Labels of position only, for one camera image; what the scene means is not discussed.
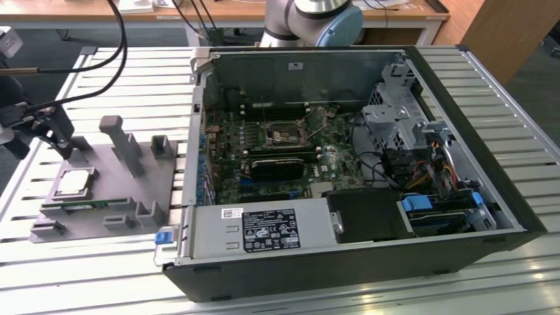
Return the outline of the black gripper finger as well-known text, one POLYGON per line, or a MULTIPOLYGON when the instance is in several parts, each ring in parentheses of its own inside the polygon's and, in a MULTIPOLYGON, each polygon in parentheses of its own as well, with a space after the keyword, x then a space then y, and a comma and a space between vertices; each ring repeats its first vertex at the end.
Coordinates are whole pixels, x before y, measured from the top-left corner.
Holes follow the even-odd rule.
POLYGON ((68 159, 72 155, 74 127, 64 108, 52 106, 34 112, 32 117, 30 135, 48 143, 62 159, 68 159))
POLYGON ((4 147, 17 160, 22 160, 29 153, 28 144, 13 131, 4 133, 4 147))

